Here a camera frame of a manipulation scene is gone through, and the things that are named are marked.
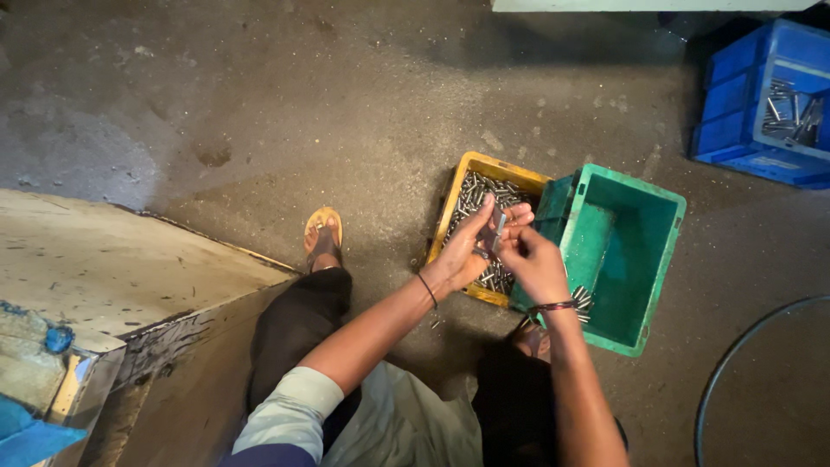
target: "yellow crate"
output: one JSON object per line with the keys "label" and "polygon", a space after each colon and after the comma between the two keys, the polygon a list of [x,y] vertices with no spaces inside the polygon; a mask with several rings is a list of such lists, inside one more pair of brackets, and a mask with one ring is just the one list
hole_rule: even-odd
{"label": "yellow crate", "polygon": [[[468,170],[478,172],[485,177],[490,177],[497,180],[507,180],[515,183],[519,188],[531,193],[537,197],[542,196],[544,184],[552,180],[542,174],[531,172],[530,170],[522,169],[513,164],[508,164],[503,160],[498,160],[489,155],[479,154],[477,152],[468,152],[461,158],[461,162],[456,167],[456,176],[452,179],[450,191],[447,194],[447,200],[444,202],[444,209],[441,213],[441,220],[435,229],[435,236],[432,238],[432,246],[429,248],[427,256],[427,263],[437,258],[438,254],[443,248],[444,237],[447,236],[447,229],[450,226],[450,218],[452,211],[455,208],[458,195],[461,193],[461,183],[464,181],[464,174]],[[480,298],[485,302],[494,303],[500,307],[506,307],[508,297],[504,293],[493,292],[486,288],[481,288],[471,283],[463,292],[475,298]]]}

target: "black cable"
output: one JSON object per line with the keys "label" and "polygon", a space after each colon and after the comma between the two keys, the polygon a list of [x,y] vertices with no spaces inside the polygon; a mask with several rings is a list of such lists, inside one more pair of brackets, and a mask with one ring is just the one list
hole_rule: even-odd
{"label": "black cable", "polygon": [[824,300],[830,300],[830,295],[824,295],[821,297],[806,297],[798,300],[797,302],[790,303],[789,305],[785,305],[781,308],[773,310],[772,312],[767,313],[761,319],[755,322],[752,326],[749,327],[743,334],[740,335],[732,345],[729,347],[729,350],[720,358],[718,361],[717,366],[715,366],[715,370],[709,376],[709,382],[706,383],[706,388],[703,390],[703,396],[701,397],[701,403],[697,406],[697,416],[695,417],[695,464],[697,467],[703,467],[703,425],[704,419],[706,417],[706,407],[709,405],[709,398],[712,395],[712,389],[715,388],[715,383],[718,381],[718,377],[720,377],[720,373],[726,367],[726,364],[729,362],[730,358],[738,351],[738,349],[743,346],[750,337],[752,337],[758,330],[764,326],[767,322],[772,320],[774,317],[779,315],[783,315],[785,313],[792,312],[798,308],[801,308],[805,305],[812,305],[813,303],[821,302]]}

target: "shirt sleeve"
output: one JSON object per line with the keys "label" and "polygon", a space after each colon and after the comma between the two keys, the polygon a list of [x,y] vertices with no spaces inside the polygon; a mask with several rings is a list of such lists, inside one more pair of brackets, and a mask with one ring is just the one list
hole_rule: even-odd
{"label": "shirt sleeve", "polygon": [[323,421],[343,398],[337,383],[323,373],[305,366],[292,369],[248,417],[233,445],[233,456],[255,446],[294,445],[319,464]]}

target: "green crate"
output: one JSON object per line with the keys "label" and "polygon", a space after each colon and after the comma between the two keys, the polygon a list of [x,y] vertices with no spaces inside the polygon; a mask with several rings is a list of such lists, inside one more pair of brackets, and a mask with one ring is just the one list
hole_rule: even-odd
{"label": "green crate", "polygon": [[[548,182],[535,227],[559,245],[570,289],[593,294],[586,342],[640,356],[685,212],[679,194],[598,165]],[[534,304],[516,284],[510,305]]]}

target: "blue crate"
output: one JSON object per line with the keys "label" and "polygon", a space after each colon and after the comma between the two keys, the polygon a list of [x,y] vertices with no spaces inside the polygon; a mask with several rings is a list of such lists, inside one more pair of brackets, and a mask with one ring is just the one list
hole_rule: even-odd
{"label": "blue crate", "polygon": [[773,77],[793,82],[796,91],[825,96],[823,122],[830,120],[830,34],[775,20],[712,56],[692,159],[799,188],[830,188],[830,124],[818,127],[816,147],[761,131]]}

